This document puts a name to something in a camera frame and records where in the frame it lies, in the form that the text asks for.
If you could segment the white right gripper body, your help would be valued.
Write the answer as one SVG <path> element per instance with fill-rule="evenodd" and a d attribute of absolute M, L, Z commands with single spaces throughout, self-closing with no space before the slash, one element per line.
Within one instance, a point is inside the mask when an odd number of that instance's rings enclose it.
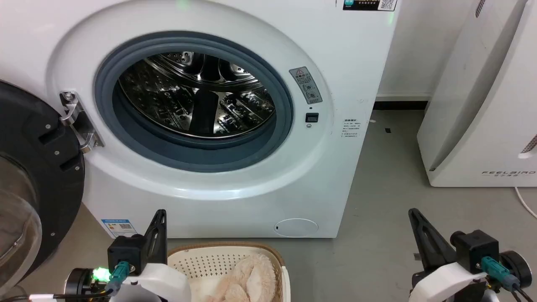
<path fill-rule="evenodd" d="M 415 273 L 416 284 L 411 290 L 411 302 L 455 302 L 455 295 L 475 280 L 485 281 L 486 273 L 478 262 L 473 274 L 458 263 L 450 263 L 435 271 Z"/>

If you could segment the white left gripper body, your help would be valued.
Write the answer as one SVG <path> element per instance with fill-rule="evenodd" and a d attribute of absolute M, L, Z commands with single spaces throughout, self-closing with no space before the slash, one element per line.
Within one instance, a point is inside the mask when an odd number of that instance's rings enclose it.
<path fill-rule="evenodd" d="M 191 302 L 185 274 L 161 263 L 149 263 L 139 276 L 121 285 L 121 302 Z"/>

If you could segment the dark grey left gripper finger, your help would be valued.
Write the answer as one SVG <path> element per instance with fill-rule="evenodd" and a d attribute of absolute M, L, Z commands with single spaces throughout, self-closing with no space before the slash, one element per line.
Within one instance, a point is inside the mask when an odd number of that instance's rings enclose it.
<path fill-rule="evenodd" d="M 159 209 L 145 232 L 146 262 L 167 264 L 167 212 Z"/>

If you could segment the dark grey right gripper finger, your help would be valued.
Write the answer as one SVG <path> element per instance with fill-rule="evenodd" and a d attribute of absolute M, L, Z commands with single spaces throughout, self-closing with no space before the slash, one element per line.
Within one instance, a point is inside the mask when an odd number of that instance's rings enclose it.
<path fill-rule="evenodd" d="M 456 262 L 456 252 L 451 244 L 420 210 L 411 208 L 408 215 L 424 271 Z"/>

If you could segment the metal washer door hinge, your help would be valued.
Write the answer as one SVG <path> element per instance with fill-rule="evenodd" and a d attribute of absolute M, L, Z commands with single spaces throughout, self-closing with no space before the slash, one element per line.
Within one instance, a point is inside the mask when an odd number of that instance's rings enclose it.
<path fill-rule="evenodd" d="M 65 111 L 65 114 L 60 117 L 60 122 L 73 130 L 80 151 L 86 154 L 95 147 L 105 147 L 77 92 L 60 91 L 59 98 Z"/>

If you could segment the stainless steel washing machine drum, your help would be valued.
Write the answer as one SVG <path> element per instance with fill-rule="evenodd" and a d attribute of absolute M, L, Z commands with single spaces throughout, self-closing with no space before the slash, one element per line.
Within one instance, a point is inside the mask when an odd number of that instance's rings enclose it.
<path fill-rule="evenodd" d="M 146 57 L 128 67 L 117 84 L 138 115 L 190 138 L 247 135 L 276 115 L 260 80 L 239 65 L 203 53 Z"/>

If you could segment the black washing machine door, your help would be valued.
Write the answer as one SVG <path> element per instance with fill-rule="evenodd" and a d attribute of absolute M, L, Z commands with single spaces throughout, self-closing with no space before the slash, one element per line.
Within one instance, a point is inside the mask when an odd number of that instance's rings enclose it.
<path fill-rule="evenodd" d="M 0 296 L 46 261 L 82 202 L 78 139 L 38 97 L 0 81 Z"/>

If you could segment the blue energy label sticker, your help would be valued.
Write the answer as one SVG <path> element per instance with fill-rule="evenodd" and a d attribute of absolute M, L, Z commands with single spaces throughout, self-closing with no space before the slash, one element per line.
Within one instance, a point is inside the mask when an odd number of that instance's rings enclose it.
<path fill-rule="evenodd" d="M 113 238 L 132 237 L 138 233 L 128 219 L 101 219 L 100 221 Z"/>

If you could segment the beige perforated laundry basket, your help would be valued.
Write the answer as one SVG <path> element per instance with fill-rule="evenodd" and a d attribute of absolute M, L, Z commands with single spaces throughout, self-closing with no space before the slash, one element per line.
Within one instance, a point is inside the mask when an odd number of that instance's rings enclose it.
<path fill-rule="evenodd" d="M 289 274 L 280 253 L 257 242 L 206 242 L 169 250 L 167 264 L 188 277 L 191 302 L 206 302 L 223 277 L 244 258 L 262 254 L 272 263 L 276 285 L 271 302 L 292 302 Z"/>

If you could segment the grey rubber door gasket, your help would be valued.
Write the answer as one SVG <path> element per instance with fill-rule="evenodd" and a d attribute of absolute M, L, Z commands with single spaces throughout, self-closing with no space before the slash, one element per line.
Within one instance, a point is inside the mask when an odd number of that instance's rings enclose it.
<path fill-rule="evenodd" d="M 221 140 L 178 135 L 138 115 L 117 84 L 119 76 L 146 57 L 184 51 L 219 57 L 249 71 L 271 95 L 276 115 L 254 132 Z M 99 67 L 94 97 L 105 125 L 126 147 L 163 166 L 203 173 L 235 171 L 271 156 L 289 136 L 295 109 L 288 85 L 259 54 L 218 36 L 186 31 L 149 33 L 119 45 Z"/>

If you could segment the white Feelbird air purifier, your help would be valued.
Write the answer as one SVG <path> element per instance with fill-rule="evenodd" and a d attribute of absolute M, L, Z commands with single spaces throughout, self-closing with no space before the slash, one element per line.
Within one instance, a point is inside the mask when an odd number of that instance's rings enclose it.
<path fill-rule="evenodd" d="M 537 187 L 537 0 L 474 0 L 417 141 L 433 187 Z"/>

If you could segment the grey warning sticker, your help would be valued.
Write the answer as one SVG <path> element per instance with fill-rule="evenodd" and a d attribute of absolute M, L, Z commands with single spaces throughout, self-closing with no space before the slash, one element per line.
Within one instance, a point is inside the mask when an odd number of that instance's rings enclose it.
<path fill-rule="evenodd" d="M 307 67 L 293 68 L 288 72 L 299 86 L 307 104 L 318 104 L 323 102 L 320 90 Z"/>

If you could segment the white front-load washing machine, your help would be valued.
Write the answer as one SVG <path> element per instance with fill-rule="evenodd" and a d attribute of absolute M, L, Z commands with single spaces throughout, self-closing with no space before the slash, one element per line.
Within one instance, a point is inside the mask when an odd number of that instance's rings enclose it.
<path fill-rule="evenodd" d="M 105 147 L 83 154 L 81 204 L 144 231 L 167 211 L 170 238 L 337 237 L 399 13 L 344 11 L 344 0 L 0 0 L 0 81 L 65 114 L 75 91 Z M 121 143 L 96 108 L 95 79 L 122 43 L 206 33 L 273 66 L 294 119 L 269 157 L 230 172 L 163 166 Z M 323 102 L 307 104 L 289 70 L 307 67 Z M 309 112 L 320 114 L 306 123 Z"/>

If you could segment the dark sticker with QR code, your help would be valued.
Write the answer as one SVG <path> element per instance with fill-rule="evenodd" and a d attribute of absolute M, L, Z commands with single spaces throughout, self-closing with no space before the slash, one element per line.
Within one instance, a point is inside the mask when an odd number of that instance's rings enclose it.
<path fill-rule="evenodd" d="M 344 0 L 344 11 L 395 11 L 398 0 Z"/>

